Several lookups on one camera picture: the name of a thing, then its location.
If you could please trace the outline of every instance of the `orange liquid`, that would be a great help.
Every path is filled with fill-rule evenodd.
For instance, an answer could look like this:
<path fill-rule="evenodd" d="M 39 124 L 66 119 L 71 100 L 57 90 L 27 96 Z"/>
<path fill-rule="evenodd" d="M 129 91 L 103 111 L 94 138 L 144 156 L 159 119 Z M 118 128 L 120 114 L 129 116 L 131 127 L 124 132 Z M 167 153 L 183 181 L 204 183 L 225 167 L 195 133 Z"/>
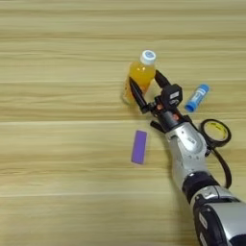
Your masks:
<path fill-rule="evenodd" d="M 135 99 L 131 92 L 129 77 L 133 78 L 142 90 L 143 95 L 149 88 L 152 80 L 155 78 L 156 68 L 152 65 L 145 65 L 140 61 L 134 61 L 130 66 L 128 78 L 126 80 L 125 88 L 123 91 L 123 100 L 132 104 Z"/>

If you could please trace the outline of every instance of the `orange juice bottle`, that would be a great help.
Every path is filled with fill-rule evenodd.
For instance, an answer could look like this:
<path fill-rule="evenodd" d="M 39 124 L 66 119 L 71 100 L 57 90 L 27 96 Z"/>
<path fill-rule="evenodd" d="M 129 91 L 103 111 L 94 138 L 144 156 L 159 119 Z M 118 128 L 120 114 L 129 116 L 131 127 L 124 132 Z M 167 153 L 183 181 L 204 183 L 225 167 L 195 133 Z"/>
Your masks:
<path fill-rule="evenodd" d="M 131 92 L 129 77 L 133 78 L 142 90 L 143 95 L 148 90 L 151 81 L 155 78 L 156 68 L 155 60 L 157 56 L 155 52 L 151 50 L 145 50 L 142 52 L 140 61 L 134 61 L 130 66 L 128 78 L 125 83 L 124 91 L 122 93 L 122 99 L 128 104 L 135 102 L 134 96 Z"/>

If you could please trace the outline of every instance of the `black cable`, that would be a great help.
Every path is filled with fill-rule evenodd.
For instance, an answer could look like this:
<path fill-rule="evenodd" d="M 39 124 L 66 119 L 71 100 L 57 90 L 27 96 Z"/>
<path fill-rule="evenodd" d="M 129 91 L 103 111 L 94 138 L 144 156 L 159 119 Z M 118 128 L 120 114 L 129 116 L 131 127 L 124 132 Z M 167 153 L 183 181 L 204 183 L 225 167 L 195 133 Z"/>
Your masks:
<path fill-rule="evenodd" d="M 205 125 L 206 125 L 206 123 L 208 123 L 210 121 L 216 122 L 216 123 L 222 125 L 226 129 L 226 131 L 227 131 L 227 137 L 226 137 L 226 139 L 220 140 L 220 141 L 219 140 L 215 140 L 215 139 L 213 139 L 212 137 L 210 137 L 206 133 L 206 131 L 205 131 Z M 225 144 L 227 144 L 231 140 L 232 133 L 231 133 L 229 127 L 227 125 L 225 125 L 224 123 L 222 123 L 221 121 L 219 121 L 219 120 L 216 120 L 216 119 L 207 119 L 207 120 L 204 120 L 201 123 L 201 125 L 200 125 L 200 133 L 205 138 L 206 143 L 207 143 L 208 147 L 210 148 L 210 150 L 213 152 L 213 154 L 219 160 L 219 162 L 220 162 L 220 164 L 221 164 L 221 166 L 222 166 L 222 168 L 224 170 L 224 173 L 225 173 L 225 178 L 226 178 L 225 187 L 226 188 L 229 188 L 232 185 L 232 182 L 233 182 L 231 169 L 230 169 L 229 165 L 227 164 L 227 162 L 222 158 L 222 156 L 216 150 L 216 147 L 222 147 L 222 146 L 224 146 Z"/>
<path fill-rule="evenodd" d="M 215 148 L 212 149 L 212 152 L 217 157 L 217 159 L 221 163 L 221 166 L 224 170 L 225 177 L 226 177 L 225 187 L 230 188 L 230 186 L 232 185 L 232 182 L 233 182 L 231 169 L 230 169 L 229 165 L 226 163 L 226 161 L 222 158 L 222 156 L 218 153 L 218 151 Z"/>

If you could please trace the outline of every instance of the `purple block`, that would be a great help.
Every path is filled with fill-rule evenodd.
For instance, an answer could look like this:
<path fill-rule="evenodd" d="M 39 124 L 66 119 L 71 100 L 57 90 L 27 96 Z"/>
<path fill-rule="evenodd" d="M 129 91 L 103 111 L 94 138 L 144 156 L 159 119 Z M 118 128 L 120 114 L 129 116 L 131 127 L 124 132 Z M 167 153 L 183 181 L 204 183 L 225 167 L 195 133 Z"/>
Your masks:
<path fill-rule="evenodd" d="M 132 154 L 132 162 L 143 164 L 147 133 L 142 131 L 135 132 L 135 144 Z"/>

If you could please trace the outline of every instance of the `wooden table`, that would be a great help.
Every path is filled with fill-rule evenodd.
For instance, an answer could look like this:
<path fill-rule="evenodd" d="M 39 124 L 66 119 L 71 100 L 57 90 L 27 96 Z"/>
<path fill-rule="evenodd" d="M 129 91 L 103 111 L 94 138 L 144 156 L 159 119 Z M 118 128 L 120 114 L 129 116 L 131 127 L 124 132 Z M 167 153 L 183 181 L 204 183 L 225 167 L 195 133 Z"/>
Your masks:
<path fill-rule="evenodd" d="M 230 126 L 221 154 L 246 200 L 245 13 L 244 0 L 1 1 L 0 244 L 198 245 L 163 135 L 119 97 L 144 49 L 184 101 L 210 85 L 192 118 Z M 136 130 L 148 132 L 140 167 Z"/>

